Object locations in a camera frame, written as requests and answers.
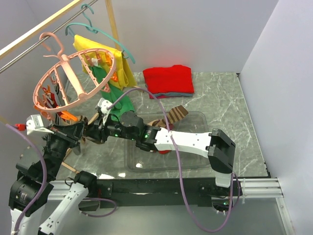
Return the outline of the red christmas sock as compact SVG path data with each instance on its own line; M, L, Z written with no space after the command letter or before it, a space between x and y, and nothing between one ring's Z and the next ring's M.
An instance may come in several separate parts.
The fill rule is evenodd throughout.
M174 124L169 124L169 129L170 130L173 130L174 129ZM169 152L171 152L171 150L162 150L162 151L159 151L159 154L167 154L167 153L169 153Z

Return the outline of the brown striped sock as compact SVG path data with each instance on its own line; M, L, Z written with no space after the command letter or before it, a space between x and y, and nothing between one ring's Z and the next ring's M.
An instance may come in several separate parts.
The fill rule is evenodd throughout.
M174 128L174 123L184 119L188 113L189 112L182 105L172 108L166 114L170 130Z

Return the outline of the purple striped beige sock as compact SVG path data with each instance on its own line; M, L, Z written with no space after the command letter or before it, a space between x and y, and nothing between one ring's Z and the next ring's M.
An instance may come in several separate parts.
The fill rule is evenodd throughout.
M166 128L166 121L164 121L163 119L159 120L153 120L151 122L148 123L149 126L156 126L156 127L162 127L162 128Z

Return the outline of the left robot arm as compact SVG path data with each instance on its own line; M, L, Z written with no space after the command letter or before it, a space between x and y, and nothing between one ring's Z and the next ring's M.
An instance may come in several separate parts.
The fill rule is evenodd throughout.
M39 126L43 131L46 145L40 150L25 135L26 140L37 153L39 161L28 166L18 164L18 177L10 189L9 207L12 219L11 234L13 235L58 235L64 226L65 216L78 209L78 205L86 197L97 193L96 176L81 171L76 174L66 197L57 209L44 222L41 216L48 196L54 186L61 163L69 148L80 148L86 123L80 121L72 125Z

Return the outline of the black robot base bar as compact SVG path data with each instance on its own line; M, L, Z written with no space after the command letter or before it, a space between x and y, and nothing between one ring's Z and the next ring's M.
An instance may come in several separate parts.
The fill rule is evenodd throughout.
M184 178L189 205L212 206L212 199L226 199L230 188L218 187L213 178ZM178 178L97 180L88 193L90 198L113 200L119 207L183 205Z

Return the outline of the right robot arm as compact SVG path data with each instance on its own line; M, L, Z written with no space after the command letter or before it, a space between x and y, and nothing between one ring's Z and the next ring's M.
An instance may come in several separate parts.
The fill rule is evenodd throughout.
M133 140L136 147L147 152L178 150L205 157L215 171L216 193L226 195L232 189L236 144L221 129L206 133L168 131L147 125L133 111L127 111L118 121L112 120L111 114L100 114L86 127L84 135L98 144L104 143L108 137L117 137Z

